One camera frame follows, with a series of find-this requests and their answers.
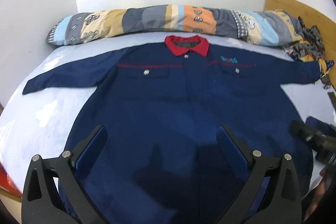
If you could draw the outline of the navy work jacket red collar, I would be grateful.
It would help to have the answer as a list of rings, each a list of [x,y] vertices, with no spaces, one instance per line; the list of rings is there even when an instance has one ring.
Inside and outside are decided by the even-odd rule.
[[[217,145],[223,124],[266,156],[290,154],[307,194],[313,155],[290,134],[299,114],[282,86],[320,74],[317,62],[168,36],[60,65],[23,93],[95,88],[66,149],[106,128],[107,143],[81,184],[110,223],[213,223],[243,186]]]

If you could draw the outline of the patchwork rolled quilt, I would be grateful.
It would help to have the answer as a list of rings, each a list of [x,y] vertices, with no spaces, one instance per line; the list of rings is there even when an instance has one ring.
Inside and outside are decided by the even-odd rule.
[[[88,43],[138,32],[192,32],[277,47],[303,39],[298,19],[283,10],[237,11],[188,5],[82,12],[60,20],[46,42],[54,46]]]

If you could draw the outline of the wooden headboard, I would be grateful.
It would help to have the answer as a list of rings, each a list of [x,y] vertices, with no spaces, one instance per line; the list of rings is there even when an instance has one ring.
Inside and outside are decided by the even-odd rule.
[[[302,17],[306,26],[316,25],[322,35],[327,59],[335,60],[336,24],[318,10],[296,0],[265,0],[264,10],[281,9],[295,17]]]

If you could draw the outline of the dark patterned cloth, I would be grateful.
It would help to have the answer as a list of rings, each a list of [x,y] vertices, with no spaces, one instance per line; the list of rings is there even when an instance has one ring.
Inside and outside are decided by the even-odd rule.
[[[323,44],[322,35],[316,25],[306,28],[302,17],[297,18],[302,29],[303,39],[282,46],[282,49],[293,59],[302,62],[317,61],[319,63],[321,75],[320,80],[324,89],[329,89],[333,85],[330,79],[330,71],[335,65],[334,60],[326,59],[326,50]]]

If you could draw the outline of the red object at bedside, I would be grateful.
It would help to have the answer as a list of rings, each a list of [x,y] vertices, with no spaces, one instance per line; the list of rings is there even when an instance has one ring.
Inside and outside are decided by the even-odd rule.
[[[1,189],[16,196],[21,197],[22,193],[13,183],[13,180],[9,177],[2,165],[0,165],[0,186]]]

